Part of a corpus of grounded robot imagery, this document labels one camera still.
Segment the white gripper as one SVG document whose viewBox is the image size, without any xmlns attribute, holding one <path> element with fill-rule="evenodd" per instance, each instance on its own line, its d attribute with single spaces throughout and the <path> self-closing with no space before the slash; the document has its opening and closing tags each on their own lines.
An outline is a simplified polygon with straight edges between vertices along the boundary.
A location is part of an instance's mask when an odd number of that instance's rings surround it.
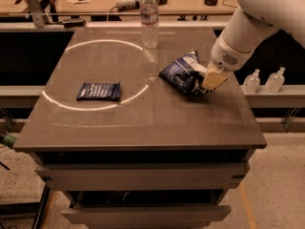
<svg viewBox="0 0 305 229">
<path fill-rule="evenodd" d="M 227 80 L 227 72 L 241 69 L 253 52 L 253 46 L 241 38 L 221 33 L 213 45 L 203 87 L 208 91 L 218 88 Z"/>
</svg>

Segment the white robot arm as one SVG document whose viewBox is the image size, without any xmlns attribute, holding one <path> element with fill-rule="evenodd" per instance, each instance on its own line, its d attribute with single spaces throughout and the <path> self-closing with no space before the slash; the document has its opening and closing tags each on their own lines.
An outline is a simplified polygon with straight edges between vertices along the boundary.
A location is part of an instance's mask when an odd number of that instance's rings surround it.
<svg viewBox="0 0 305 229">
<path fill-rule="evenodd" d="M 216 39 L 204 72 L 203 88 L 212 91 L 241 69 L 254 50 L 279 30 L 305 47 L 305 0 L 237 0 L 238 8 Z"/>
</svg>

